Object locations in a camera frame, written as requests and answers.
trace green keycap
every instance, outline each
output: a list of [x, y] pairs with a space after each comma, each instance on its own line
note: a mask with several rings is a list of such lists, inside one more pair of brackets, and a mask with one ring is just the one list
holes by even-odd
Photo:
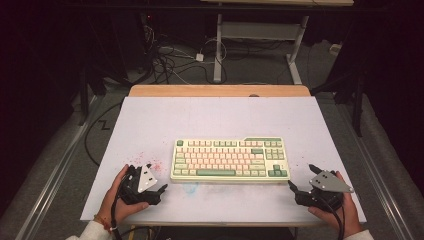
[[253, 154], [263, 154], [264, 153], [264, 150], [262, 150], [260, 148], [252, 148], [251, 151], [250, 151], [250, 153], [253, 153]]
[[234, 170], [197, 170], [198, 176], [235, 176], [236, 171]]

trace space bar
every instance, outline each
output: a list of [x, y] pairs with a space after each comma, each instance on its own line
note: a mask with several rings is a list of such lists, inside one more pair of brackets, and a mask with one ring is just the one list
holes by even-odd
[[197, 170], [197, 176], [235, 176], [234, 170]]

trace table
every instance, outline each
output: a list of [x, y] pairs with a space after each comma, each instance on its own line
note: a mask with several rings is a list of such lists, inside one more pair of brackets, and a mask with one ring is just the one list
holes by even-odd
[[[220, 5], [225, 3], [241, 4], [274, 4], [274, 5], [305, 5], [305, 6], [352, 6], [353, 0], [202, 0], [216, 2]], [[221, 82], [222, 68], [222, 38], [249, 38], [270, 40], [294, 40], [293, 51], [286, 55], [287, 64], [294, 84], [302, 84], [296, 67], [296, 56], [302, 43], [309, 16], [303, 16], [300, 24], [275, 24], [275, 23], [252, 23], [252, 22], [223, 22], [222, 14], [218, 14], [216, 33], [216, 56], [214, 67], [215, 83]]]
[[[251, 94], [261, 97], [246, 97]], [[246, 121], [249, 124], [228, 121], [237, 118], [249, 118]], [[276, 128], [269, 132], [269, 126]], [[137, 166], [151, 163], [158, 179], [157, 188], [163, 184], [169, 186], [159, 205], [128, 217], [127, 224], [262, 227], [323, 224], [295, 203], [294, 193], [286, 184], [170, 181], [171, 163], [167, 159], [171, 159], [176, 138], [241, 138], [271, 133], [284, 138], [292, 181], [299, 189], [312, 188], [308, 180], [315, 174], [309, 171], [308, 163], [339, 170], [351, 185], [319, 106], [304, 86], [134, 86], [122, 106], [81, 220], [92, 219], [125, 163]], [[355, 194], [353, 199], [360, 221], [365, 222]]]

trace hand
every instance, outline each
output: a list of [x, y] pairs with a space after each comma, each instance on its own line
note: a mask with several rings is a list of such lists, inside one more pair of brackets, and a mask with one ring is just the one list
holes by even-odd
[[[125, 176], [125, 173], [127, 172], [128, 165], [126, 164], [124, 168], [118, 173], [118, 175], [115, 177], [115, 180], [112, 183], [112, 186], [110, 189], [106, 192], [106, 195], [103, 199], [102, 205], [100, 207], [99, 212], [97, 213], [96, 218], [94, 221], [99, 222], [100, 224], [103, 224], [102, 221], [109, 224], [111, 226], [112, 221], [112, 215], [111, 215], [111, 208], [113, 201], [115, 200], [116, 192], [118, 191], [119, 184], [121, 183], [122, 178]], [[116, 202], [116, 209], [115, 209], [115, 219], [116, 223], [119, 224], [124, 220], [126, 217], [128, 217], [131, 214], [134, 214], [136, 212], [140, 212], [144, 209], [146, 209], [149, 206], [147, 202], [140, 202], [132, 205], [127, 205], [122, 201], [122, 199], [118, 199]]]
[[[340, 172], [337, 171], [336, 173], [337, 178], [342, 180], [344, 182], [344, 179]], [[343, 207], [344, 207], [344, 213], [345, 213], [345, 232], [343, 238], [347, 238], [355, 233], [362, 231], [362, 226], [359, 223], [358, 218], [358, 211], [356, 210], [355, 203], [352, 200], [352, 196], [350, 193], [344, 193], [343, 194]], [[332, 213], [322, 211], [319, 208], [316, 207], [309, 207], [308, 211], [315, 215], [316, 217], [322, 219], [323, 221], [327, 222], [328, 225], [339, 231], [339, 224], [337, 223], [336, 218]], [[343, 211], [342, 208], [339, 208], [336, 211], [337, 215], [339, 215], [340, 220], [343, 223]]]

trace white table surface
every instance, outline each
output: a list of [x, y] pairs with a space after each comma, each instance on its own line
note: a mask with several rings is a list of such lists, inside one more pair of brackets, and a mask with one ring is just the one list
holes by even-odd
[[[322, 224], [298, 206], [287, 184], [172, 183], [176, 139], [284, 139], [292, 182], [309, 191], [316, 176], [308, 164], [349, 176], [314, 97], [127, 97], [81, 215], [97, 213], [124, 164], [151, 163], [168, 184], [157, 206], [127, 218], [127, 224], [161, 226], [312, 226]], [[366, 222], [356, 194], [360, 222]]]

